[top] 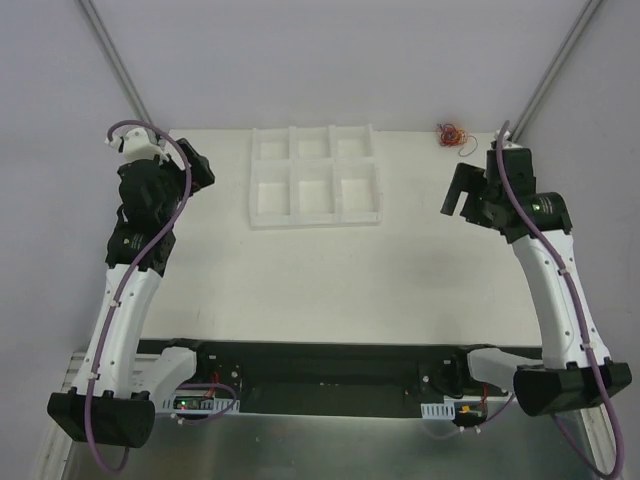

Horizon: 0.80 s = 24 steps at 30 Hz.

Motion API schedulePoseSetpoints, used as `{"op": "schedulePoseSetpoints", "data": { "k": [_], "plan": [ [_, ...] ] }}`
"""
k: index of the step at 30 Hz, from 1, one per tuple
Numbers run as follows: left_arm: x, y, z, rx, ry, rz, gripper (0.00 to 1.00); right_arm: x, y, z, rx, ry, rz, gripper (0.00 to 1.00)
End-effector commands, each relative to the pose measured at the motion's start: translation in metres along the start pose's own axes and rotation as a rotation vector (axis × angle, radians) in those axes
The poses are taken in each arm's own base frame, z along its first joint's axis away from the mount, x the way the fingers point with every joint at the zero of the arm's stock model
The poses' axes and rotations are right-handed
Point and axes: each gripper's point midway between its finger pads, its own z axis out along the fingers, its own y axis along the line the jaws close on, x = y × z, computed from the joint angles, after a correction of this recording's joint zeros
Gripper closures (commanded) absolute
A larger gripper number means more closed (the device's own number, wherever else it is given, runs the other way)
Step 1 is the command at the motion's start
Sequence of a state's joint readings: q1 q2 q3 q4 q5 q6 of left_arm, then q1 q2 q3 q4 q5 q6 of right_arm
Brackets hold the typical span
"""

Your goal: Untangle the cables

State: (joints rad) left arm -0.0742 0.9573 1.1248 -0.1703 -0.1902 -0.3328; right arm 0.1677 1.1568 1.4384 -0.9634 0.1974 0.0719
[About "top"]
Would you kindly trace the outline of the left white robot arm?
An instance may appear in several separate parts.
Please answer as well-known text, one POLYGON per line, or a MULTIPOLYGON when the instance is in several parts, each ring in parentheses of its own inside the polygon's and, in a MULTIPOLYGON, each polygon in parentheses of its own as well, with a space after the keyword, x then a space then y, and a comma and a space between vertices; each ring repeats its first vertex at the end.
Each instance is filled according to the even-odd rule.
POLYGON ((206 157, 185 138, 176 143, 188 171, 153 142, 127 134, 116 143, 126 162, 117 170, 121 204, 107 243, 103 302, 70 390, 52 394, 47 405, 49 416, 76 442, 140 448, 182 383, 199 389, 210 380, 210 363, 177 344, 142 373, 134 372, 143 324, 176 242, 168 223, 185 195, 215 181, 206 157))

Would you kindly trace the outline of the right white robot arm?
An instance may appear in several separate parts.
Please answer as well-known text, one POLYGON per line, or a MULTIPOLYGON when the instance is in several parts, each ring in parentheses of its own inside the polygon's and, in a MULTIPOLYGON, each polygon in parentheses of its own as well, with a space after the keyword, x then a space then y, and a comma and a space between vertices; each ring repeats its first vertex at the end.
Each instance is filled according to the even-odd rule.
POLYGON ((630 367, 612 359, 584 299, 572 223, 563 197, 536 188, 527 148, 494 149, 483 168, 456 166, 441 211, 498 231, 518 259, 530 290, 542 358, 528 360, 497 347, 462 350, 450 369, 452 387, 473 394, 484 383, 515 394, 532 417, 593 408, 632 382, 630 367))

